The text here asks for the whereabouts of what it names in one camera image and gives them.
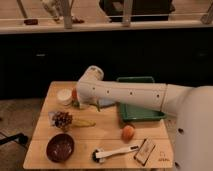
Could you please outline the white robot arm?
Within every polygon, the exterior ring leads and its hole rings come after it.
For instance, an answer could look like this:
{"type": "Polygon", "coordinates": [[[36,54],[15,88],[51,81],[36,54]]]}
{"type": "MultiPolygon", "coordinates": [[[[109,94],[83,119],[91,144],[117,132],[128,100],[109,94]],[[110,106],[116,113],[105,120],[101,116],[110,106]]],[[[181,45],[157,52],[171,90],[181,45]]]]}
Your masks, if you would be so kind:
{"type": "Polygon", "coordinates": [[[76,84],[80,103],[104,98],[175,116],[174,171],[213,171],[213,86],[122,83],[103,77],[97,66],[86,69],[76,84]]]}

